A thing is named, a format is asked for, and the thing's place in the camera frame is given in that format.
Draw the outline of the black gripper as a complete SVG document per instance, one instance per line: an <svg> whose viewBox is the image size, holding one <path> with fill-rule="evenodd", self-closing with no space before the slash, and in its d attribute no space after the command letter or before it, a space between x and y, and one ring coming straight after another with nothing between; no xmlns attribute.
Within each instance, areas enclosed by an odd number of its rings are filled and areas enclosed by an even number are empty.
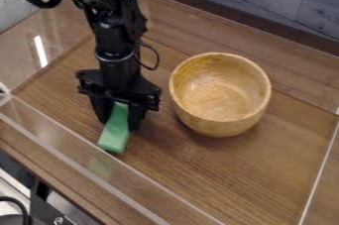
<svg viewBox="0 0 339 225"><path fill-rule="evenodd" d="M140 73L135 54L125 57L96 57L97 69L79 70L80 93L85 94L100 123L105 123L113 103L128 105L128 130L136 131L147 110L159 110L160 88Z"/></svg>

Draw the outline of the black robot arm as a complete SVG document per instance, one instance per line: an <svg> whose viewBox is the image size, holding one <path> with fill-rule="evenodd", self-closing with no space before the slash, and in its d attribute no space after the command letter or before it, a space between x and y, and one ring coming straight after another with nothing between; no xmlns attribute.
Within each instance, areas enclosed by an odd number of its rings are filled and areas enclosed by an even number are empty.
<svg viewBox="0 0 339 225"><path fill-rule="evenodd" d="M26 0L38 8L53 8L63 0ZM93 33L97 69L76 73L79 92L91 101L97 120L107 122L119 104L127 106L127 129L135 131L149 110L159 109L161 89L141 75L141 37L147 32L137 0L73 0L84 11Z"/></svg>

